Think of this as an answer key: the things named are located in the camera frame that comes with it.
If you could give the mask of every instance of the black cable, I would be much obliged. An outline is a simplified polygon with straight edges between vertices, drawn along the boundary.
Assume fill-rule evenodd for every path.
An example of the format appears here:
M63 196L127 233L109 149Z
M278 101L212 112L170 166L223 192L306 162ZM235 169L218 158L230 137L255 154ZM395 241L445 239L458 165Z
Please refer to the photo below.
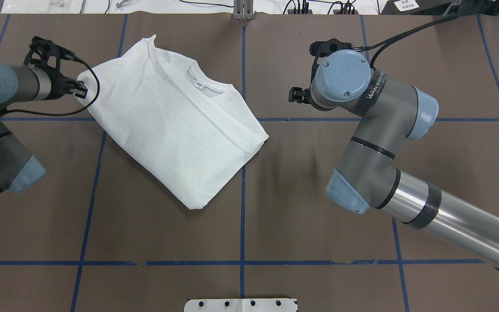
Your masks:
M74 112L62 113L62 114L34 112L32 110L26 110L26 109L11 109L11 110L7 110L7 111L3 112L3 115L10 114L10 113L28 113L28 114L34 114L34 115L59 117L59 116L74 115L74 114L78 114L80 112L85 111L88 107L90 107L92 104L94 104L95 100L97 100L97 97L99 97L99 88L100 88L99 79L97 78L97 75L95 75L93 69L91 69L91 67L85 61L82 61L81 59L76 58L75 62L78 62L78 63L81 63L82 65L84 65L90 71L90 73L94 76L95 82L97 83L97 91L95 91L95 97L86 106L84 106L83 108L78 109Z
M459 13L453 13L453 14L450 14L448 16L445 16L444 18L440 18L438 20L434 20L430 23L426 23L424 25L421 25L419 27L416 27L416 28L413 28L412 30L408 30L407 32L404 32L404 33L401 33L399 35L396 35L392 38L389 38L379 44L375 44L373 45L371 48L375 48L375 47L378 47L380 44L384 44L380 49L378 49L378 51L375 52L375 55L373 55L373 58L371 59L371 62L370 62L370 67L371 68L374 68L374 64L375 64L375 61L376 61L376 58L378 58L378 56L380 55L380 53L382 51L384 51L386 48L388 48L391 44L397 42L397 41L400 41L402 39L404 39L405 37L408 37L409 35L412 35L420 30L423 30L425 28L428 28L430 26L434 26L436 24L441 24L441 23L445 23L445 22L448 22L449 20L455 20L456 18L458 18L460 15ZM363 50L357 50L359 52L362 52L362 51L368 51L370 49L363 49Z
M219 4L219 3L209 3L209 2L192 2L192 1L186 1L186 0L178 0L180 2L184 3L189 3L189 4L207 4L209 6L221 6L221 7L227 7L227 8L234 8L234 6L228 6L226 4Z
M329 15L331 13L331 10L332 10L332 7L335 5L335 4L340 4L340 10L342 10L342 6L344 5L341 1L335 1L331 4L331 7L328 8L328 12L327 12L327 15Z
M294 4L294 10L295 10L295 2L294 0L289 0L287 3L286 3L286 6L285 6L285 10L282 12L282 14L285 14L286 13L286 9L288 8L288 6L290 5L290 2L292 2Z

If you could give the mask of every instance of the blue tape grid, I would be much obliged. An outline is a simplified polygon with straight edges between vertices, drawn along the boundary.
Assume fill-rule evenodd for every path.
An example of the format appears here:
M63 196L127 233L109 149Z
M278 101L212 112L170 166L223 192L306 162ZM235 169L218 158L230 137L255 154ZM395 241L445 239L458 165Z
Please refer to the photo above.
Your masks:
M125 14L123 21L123 30L120 38L119 51L117 56L122 55L123 41L126 31L128 15ZM366 38L366 26L363 16L360 16L362 32L363 32L363 42L364 45L368 45ZM3 40L6 28L10 21L10 14L6 16L6 20L2 27L0 34L0 45ZM477 22L479 25L479 31L481 38L483 40L483 46L485 48L487 61L489 63L490 69L493 73L493 77L499 92L499 79L494 68L492 58L489 52L489 48L486 43L483 24L481 17L477 15ZM366 58L369 60L369 52L366 52ZM242 27L242 97L246 99L246 26ZM89 121L93 122L93 118L53 118L53 117L15 117L15 118L2 118L6 121ZM258 118L261 122L358 122L360 118ZM437 118L438 122L499 122L499 118ZM87 214L86 227L84 231L84 238L81 248L81 257L79 261L36 261L36 260L0 260L0 265L57 265L57 266L78 266L77 280L75 283L75 291L73 294L73 299L71 303L71 312L75 310L76 302L78 298L78 292L81 282L81 274L84 266L131 266L137 265L136 263L130 261L85 261L85 252L87 248L87 239L89 235L89 229L91 224L91 217L93 213L94 203L95 203L95 191L97 189L97 182L99 181L99 173L101 169L101 158L103 156L103 148L105 146L105 140L107 138L107 133L103 132L101 137L101 145L99 150L99 156L97 159L97 167L94 177L94 183L91 194L91 201L89 206L89 211ZM396 247L397 260L355 260L351 263L339 263L330 260L246 260L245 259L245 195L246 195L246 168L242 167L242 184L241 184L241 227L240 227L240 260L232 261L147 261L145 265L147 266L206 266L206 265L236 265L240 266L240 296L245 297L244 291L244 268L246 265L259 266L259 265L398 265L400 271L400 282L402 284L402 295L404 300L404 307L406 312L409 311L408 304L408 294L406 291L405 284L405 274L404 265L416 265L416 264L483 264L483 261L479 259L419 259L419 260L404 260L402 259L402 251L399 242L398 227L396 220L392 218L392 231L394 234L394 242Z

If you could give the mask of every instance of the folded shirt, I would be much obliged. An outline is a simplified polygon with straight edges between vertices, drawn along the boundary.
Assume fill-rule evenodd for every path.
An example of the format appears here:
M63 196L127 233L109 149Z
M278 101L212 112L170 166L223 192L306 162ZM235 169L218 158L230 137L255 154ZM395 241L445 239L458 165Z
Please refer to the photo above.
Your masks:
M155 35L93 68L89 112L189 209L203 208L269 137L231 84L198 62L159 49ZM89 92L89 71L78 76Z

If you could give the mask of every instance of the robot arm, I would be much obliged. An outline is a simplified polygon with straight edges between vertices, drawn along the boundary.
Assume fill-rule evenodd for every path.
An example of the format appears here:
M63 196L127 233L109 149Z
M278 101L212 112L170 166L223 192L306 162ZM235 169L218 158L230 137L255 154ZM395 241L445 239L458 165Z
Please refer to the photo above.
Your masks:
M55 66L48 65L51 57ZM85 98L84 83L61 74L61 60L80 61L73 52L34 37L22 66L0 63L0 117L8 105L20 101L58 99L65 94ZM45 175L36 157L0 121L0 193L20 193Z
M358 214L375 207L499 270L499 218L392 166L404 140L421 138L435 122L436 99L370 69L361 54L335 39L314 45L310 51L315 60L328 57L315 62L309 89L292 88L289 101L321 111L342 107L362 117L327 195Z

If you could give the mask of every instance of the gray metal bracket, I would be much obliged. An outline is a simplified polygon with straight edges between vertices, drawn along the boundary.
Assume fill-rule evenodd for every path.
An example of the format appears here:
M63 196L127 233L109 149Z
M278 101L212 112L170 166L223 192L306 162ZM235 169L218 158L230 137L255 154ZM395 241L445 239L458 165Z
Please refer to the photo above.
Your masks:
M235 20L252 20L253 0L234 0L233 17Z

